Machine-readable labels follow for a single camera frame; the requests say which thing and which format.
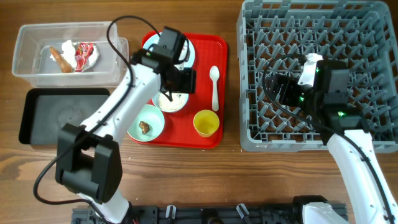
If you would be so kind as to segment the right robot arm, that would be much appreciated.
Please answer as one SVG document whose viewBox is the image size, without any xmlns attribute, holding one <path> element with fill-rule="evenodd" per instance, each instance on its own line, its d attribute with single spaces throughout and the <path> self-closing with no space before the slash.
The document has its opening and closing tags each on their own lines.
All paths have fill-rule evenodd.
<svg viewBox="0 0 398 224">
<path fill-rule="evenodd" d="M 356 223 L 397 223 L 397 202 L 377 161 L 362 111 L 348 104 L 349 69 L 338 60 L 305 60 L 299 79 L 261 78 L 264 94 L 284 113 L 299 107 L 333 156 L 343 177 Z"/>
</svg>

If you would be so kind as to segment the white tissue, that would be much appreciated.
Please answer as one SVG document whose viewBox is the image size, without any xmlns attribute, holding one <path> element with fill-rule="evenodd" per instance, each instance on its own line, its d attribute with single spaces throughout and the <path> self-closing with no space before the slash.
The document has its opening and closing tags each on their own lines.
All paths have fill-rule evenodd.
<svg viewBox="0 0 398 224">
<path fill-rule="evenodd" d="M 72 42 L 71 40 L 68 40 L 62 44 L 62 53 L 60 53 L 60 55 L 72 66 L 73 72 L 76 72 L 75 71 L 75 69 L 76 69 L 75 52 L 80 43 L 81 42 Z M 96 61 L 99 59 L 99 57 L 100 57 L 100 53 L 98 51 L 97 46 L 94 44 L 94 51 L 91 54 L 91 56 L 88 58 L 88 63 L 85 65 L 82 72 L 91 68 L 96 63 Z M 54 62 L 56 62 L 56 60 L 54 59 L 52 54 L 51 54 L 50 58 Z"/>
</svg>

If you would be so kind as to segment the red snack wrapper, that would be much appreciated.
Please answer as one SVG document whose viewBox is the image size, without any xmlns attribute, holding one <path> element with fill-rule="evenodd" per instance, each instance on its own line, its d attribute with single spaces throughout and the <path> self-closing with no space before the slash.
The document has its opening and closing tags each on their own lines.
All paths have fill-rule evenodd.
<svg viewBox="0 0 398 224">
<path fill-rule="evenodd" d="M 94 51 L 94 43 L 81 42 L 75 52 L 76 72 L 82 72 L 85 65 L 88 63 L 88 58 Z"/>
</svg>

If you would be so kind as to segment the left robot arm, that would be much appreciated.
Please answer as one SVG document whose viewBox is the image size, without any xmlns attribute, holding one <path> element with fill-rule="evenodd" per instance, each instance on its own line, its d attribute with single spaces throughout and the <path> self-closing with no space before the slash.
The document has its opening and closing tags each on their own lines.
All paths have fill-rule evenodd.
<svg viewBox="0 0 398 224">
<path fill-rule="evenodd" d="M 179 70 L 187 61 L 188 40 L 165 27 L 158 43 L 140 49 L 127 63 L 124 80 L 105 103 L 79 126 L 66 124 L 58 135 L 55 180 L 76 193 L 108 223 L 125 223 L 131 204 L 121 195 L 119 146 L 144 105 L 158 92 L 194 93 L 196 72 Z"/>
</svg>

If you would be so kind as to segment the orange carrot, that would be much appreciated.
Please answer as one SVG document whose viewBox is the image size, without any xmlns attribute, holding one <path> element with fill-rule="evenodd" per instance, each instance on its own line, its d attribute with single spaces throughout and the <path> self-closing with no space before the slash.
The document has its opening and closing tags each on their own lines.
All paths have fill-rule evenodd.
<svg viewBox="0 0 398 224">
<path fill-rule="evenodd" d="M 54 47 L 49 47 L 49 50 L 63 73 L 73 72 L 72 66 L 60 55 L 60 53 Z"/>
</svg>

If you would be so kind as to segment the light blue rice bowl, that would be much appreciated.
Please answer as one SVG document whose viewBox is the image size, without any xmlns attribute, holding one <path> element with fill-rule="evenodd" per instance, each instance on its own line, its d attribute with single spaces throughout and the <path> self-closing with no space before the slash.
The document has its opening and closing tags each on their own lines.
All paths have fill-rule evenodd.
<svg viewBox="0 0 398 224">
<path fill-rule="evenodd" d="M 189 94 L 172 93 L 172 101 L 170 101 L 163 93 L 158 92 L 153 98 L 154 106 L 163 112 L 174 113 L 181 110 L 188 102 Z"/>
</svg>

